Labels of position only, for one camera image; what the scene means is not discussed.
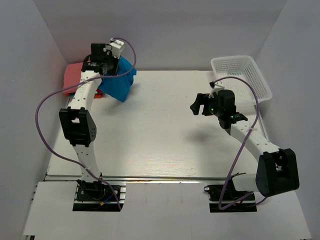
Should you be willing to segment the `blue t-shirt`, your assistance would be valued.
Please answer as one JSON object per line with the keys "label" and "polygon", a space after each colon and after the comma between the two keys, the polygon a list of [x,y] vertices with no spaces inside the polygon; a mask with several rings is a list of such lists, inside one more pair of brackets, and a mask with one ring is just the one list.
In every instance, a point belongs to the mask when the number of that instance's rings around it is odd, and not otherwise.
{"label": "blue t-shirt", "polygon": [[[118,65],[118,75],[122,75],[130,70],[133,65],[121,57]],[[112,98],[125,102],[132,84],[134,83],[134,76],[137,74],[137,70],[133,68],[128,74],[121,77],[104,78],[99,85],[98,89],[104,94],[111,96]]]}

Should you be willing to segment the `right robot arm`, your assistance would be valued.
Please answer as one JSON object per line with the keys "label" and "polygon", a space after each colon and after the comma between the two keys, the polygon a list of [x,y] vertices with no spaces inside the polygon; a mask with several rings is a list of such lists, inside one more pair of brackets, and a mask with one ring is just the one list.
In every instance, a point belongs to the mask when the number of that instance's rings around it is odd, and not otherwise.
{"label": "right robot arm", "polygon": [[194,115],[216,116],[220,127],[243,143],[257,161],[256,173],[231,177],[225,187],[229,198],[236,200],[244,192],[259,192],[264,197],[271,197],[299,188],[294,151],[280,148],[257,132],[248,118],[237,111],[235,95],[231,90],[198,93],[190,109]]}

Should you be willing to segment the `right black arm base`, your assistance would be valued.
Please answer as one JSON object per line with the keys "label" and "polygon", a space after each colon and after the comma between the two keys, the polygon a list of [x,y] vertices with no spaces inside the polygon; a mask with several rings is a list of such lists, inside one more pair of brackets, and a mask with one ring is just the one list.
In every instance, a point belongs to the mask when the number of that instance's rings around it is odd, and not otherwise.
{"label": "right black arm base", "polygon": [[[232,206],[225,210],[219,209],[219,199],[223,189],[222,184],[211,184],[206,185],[203,191],[209,195],[209,211],[210,213],[250,213],[257,212],[257,207],[255,206],[256,198],[252,193],[250,196],[246,197],[241,201],[237,201]],[[235,200],[245,196],[247,191],[236,191],[235,187],[230,184],[226,187],[224,195],[222,197],[221,206],[224,207],[227,204],[234,202]]]}

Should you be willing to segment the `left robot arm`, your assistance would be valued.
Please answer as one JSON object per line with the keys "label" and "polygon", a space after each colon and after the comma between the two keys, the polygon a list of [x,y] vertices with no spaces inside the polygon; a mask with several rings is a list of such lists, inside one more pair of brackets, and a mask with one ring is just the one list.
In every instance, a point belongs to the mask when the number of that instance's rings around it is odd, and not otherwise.
{"label": "left robot arm", "polygon": [[94,153],[97,127],[90,109],[99,85],[100,76],[116,75],[124,42],[112,40],[109,44],[91,44],[91,54],[85,58],[80,72],[80,83],[67,108],[59,111],[64,137],[76,152],[81,167],[81,180],[93,183],[101,176]]}

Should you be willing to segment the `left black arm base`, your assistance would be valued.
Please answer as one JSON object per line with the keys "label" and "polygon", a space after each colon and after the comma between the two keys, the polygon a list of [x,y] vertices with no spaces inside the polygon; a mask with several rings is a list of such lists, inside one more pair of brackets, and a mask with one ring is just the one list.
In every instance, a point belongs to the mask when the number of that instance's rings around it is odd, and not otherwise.
{"label": "left black arm base", "polygon": [[112,189],[100,182],[86,182],[78,179],[73,201],[73,212],[120,212],[125,201],[125,187],[112,185]]}

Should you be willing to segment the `pink folded t-shirt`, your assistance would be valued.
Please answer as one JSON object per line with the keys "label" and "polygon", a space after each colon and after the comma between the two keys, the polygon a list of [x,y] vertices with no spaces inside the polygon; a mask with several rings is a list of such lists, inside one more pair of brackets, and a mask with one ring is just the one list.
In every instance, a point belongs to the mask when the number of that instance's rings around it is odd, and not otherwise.
{"label": "pink folded t-shirt", "polygon": [[83,63],[68,64],[63,77],[63,89],[80,83]]}

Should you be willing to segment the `white plastic basket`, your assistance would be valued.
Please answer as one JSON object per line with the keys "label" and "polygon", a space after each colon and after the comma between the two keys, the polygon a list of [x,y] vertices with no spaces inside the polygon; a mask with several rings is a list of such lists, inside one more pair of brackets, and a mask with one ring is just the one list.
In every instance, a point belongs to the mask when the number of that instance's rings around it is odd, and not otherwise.
{"label": "white plastic basket", "polygon": [[272,98],[272,92],[251,56],[234,55],[217,57],[211,59],[210,64],[213,71],[213,80],[226,78],[217,84],[234,92],[235,105],[237,107],[254,106],[256,101],[250,88],[235,78],[242,79],[253,88],[259,103]]}

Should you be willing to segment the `aluminium table edge rail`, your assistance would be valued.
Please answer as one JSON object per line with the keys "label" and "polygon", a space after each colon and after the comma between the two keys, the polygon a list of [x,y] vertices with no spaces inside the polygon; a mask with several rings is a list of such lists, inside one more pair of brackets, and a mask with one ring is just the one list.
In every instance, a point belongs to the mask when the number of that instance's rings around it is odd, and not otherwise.
{"label": "aluminium table edge rail", "polygon": [[[46,175],[44,181],[75,181],[80,179],[80,176],[76,175]],[[122,182],[134,182],[134,181],[224,181],[225,177],[200,177],[200,176],[103,176],[107,182],[109,181],[122,181]]]}

